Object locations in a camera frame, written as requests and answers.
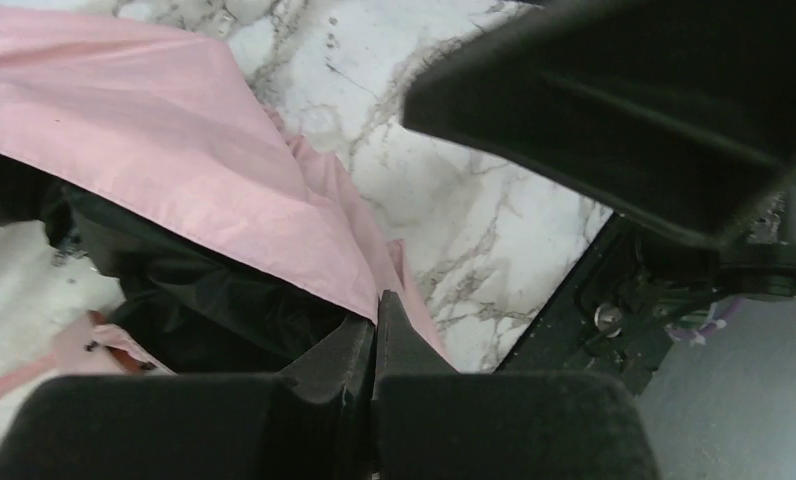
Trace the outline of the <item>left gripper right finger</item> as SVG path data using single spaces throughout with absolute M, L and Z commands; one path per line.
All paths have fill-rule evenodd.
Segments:
M 609 377 L 456 372 L 400 296 L 378 306 L 374 438 L 384 479 L 656 479 L 632 396 Z

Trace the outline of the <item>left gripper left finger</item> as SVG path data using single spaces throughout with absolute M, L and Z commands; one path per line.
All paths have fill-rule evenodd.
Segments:
M 350 316 L 274 374 L 49 380 L 0 444 L 0 479 L 365 479 L 374 337 Z

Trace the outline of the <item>pink folding umbrella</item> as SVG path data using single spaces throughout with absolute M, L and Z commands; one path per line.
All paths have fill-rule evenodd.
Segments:
M 0 226 L 67 236 L 124 302 L 82 314 L 0 399 L 49 370 L 278 372 L 387 293 L 446 349 L 400 241 L 340 160 L 290 133 L 229 48 L 112 17 L 0 6 Z

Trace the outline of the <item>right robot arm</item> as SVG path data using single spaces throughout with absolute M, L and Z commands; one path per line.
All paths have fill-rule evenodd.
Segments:
M 796 176 L 796 1 L 556 1 L 424 68 L 401 122 L 721 246 Z

